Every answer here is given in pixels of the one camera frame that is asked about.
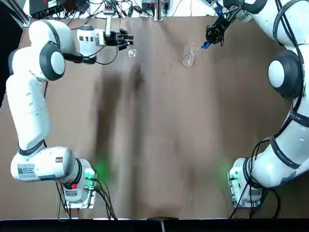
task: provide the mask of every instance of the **blue object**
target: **blue object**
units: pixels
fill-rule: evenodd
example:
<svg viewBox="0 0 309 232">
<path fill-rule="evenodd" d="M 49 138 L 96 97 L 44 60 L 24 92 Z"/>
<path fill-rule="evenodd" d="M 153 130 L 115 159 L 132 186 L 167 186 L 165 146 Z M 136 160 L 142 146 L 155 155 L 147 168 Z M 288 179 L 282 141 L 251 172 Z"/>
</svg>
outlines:
<svg viewBox="0 0 309 232">
<path fill-rule="evenodd" d="M 201 48 L 204 48 L 204 49 L 207 49 L 208 47 L 209 47 L 209 42 L 205 42 L 202 46 L 201 46 Z"/>
<path fill-rule="evenodd" d="M 217 9 L 217 13 L 222 14 L 221 8 L 218 8 L 218 9 Z"/>
</svg>

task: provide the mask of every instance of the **metal pole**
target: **metal pole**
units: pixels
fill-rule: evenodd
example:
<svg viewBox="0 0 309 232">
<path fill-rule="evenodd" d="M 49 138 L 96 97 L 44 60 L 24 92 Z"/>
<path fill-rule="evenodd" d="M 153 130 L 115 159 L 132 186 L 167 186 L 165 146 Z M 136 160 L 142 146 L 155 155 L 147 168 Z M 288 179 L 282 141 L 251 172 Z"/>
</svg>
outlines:
<svg viewBox="0 0 309 232">
<path fill-rule="evenodd" d="M 162 16 L 162 0 L 155 0 L 155 21 L 164 21 L 164 17 Z"/>
<path fill-rule="evenodd" d="M 23 24 L 24 27 L 29 27 L 31 18 L 26 15 L 24 10 L 20 7 L 20 5 L 16 2 L 16 0 L 7 0 L 9 5 L 12 7 L 12 9 L 16 12 L 16 14 L 19 16 L 19 19 Z"/>
</svg>

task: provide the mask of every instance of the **brown table surface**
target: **brown table surface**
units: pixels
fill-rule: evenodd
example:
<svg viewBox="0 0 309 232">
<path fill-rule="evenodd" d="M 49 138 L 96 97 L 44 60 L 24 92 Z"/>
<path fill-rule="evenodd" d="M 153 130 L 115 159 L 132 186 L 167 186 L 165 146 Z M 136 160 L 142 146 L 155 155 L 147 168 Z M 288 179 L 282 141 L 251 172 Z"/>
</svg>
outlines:
<svg viewBox="0 0 309 232">
<path fill-rule="evenodd" d="M 84 21 L 74 20 L 70 27 Z M 280 48 L 254 22 L 236 21 L 223 47 L 200 50 L 193 67 L 182 65 L 183 46 L 200 46 L 206 26 L 214 21 L 113 19 L 113 30 L 121 26 L 135 36 L 137 56 L 121 51 L 108 66 L 66 62 L 65 76 L 48 87 L 48 146 L 70 147 L 94 168 L 108 161 L 106 181 L 120 218 L 228 217 L 226 171 L 238 157 L 251 155 L 260 139 L 274 134 L 287 114 L 289 102 L 267 78 Z M 104 28 L 105 21 L 89 24 Z M 20 47 L 29 45 L 24 29 Z M 98 60 L 113 55 L 113 47 L 105 48 Z M 7 100 L 0 120 L 0 218 L 55 218 L 53 182 L 22 183 L 11 177 L 17 135 Z M 278 188 L 280 217 L 308 216 L 307 177 Z M 255 217 L 271 217 L 275 209 L 269 194 Z M 106 217 L 102 200 L 98 197 L 95 209 L 81 210 L 79 216 Z M 239 210 L 237 216 L 248 217 L 248 211 Z"/>
</svg>

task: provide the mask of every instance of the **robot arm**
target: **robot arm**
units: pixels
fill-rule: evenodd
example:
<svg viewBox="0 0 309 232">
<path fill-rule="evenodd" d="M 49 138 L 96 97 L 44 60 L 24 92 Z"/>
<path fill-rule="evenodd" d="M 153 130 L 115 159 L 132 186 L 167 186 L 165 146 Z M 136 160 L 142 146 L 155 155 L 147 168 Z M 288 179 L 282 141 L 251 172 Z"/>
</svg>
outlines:
<svg viewBox="0 0 309 232">
<path fill-rule="evenodd" d="M 262 189 L 285 184 L 309 170 L 309 92 L 304 88 L 309 78 L 304 68 L 309 63 L 309 31 L 302 25 L 309 20 L 309 1 L 222 0 L 216 3 L 214 8 L 219 18 L 206 31 L 202 48 L 218 43 L 232 18 L 245 22 L 252 18 L 269 38 L 286 48 L 274 57 L 268 78 L 279 94 L 293 100 L 291 110 L 280 132 L 264 139 L 269 141 L 264 152 L 254 159 L 237 159 L 227 172 L 233 206 L 258 207 Z M 287 30 L 288 24 L 282 24 L 283 13 L 291 30 Z"/>
<path fill-rule="evenodd" d="M 110 30 L 111 21 L 107 24 Z M 64 186 L 72 204 L 89 207 L 96 174 L 85 159 L 75 158 L 67 147 L 45 147 L 51 128 L 42 83 L 55 81 L 65 72 L 65 59 L 75 63 L 96 62 L 96 47 L 116 46 L 123 50 L 133 44 L 133 36 L 94 30 L 83 25 L 77 31 L 79 52 L 70 28 L 59 21 L 39 20 L 29 27 L 30 47 L 11 53 L 7 98 L 18 136 L 18 151 L 11 163 L 13 178 L 21 181 L 54 180 Z"/>
</svg>

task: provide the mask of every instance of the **glass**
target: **glass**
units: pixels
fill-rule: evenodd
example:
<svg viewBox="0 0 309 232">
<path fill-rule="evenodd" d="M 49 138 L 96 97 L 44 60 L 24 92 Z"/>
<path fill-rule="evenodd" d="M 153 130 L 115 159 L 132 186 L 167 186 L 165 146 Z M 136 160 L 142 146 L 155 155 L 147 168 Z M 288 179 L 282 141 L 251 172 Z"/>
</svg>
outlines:
<svg viewBox="0 0 309 232">
<path fill-rule="evenodd" d="M 191 67 L 194 63 L 194 57 L 197 54 L 197 46 L 185 46 L 183 50 L 183 65 Z"/>
<path fill-rule="evenodd" d="M 127 54 L 128 54 L 129 57 L 133 58 L 133 57 L 136 56 L 137 50 L 134 49 L 134 48 L 131 48 L 131 49 L 128 50 Z"/>
</svg>

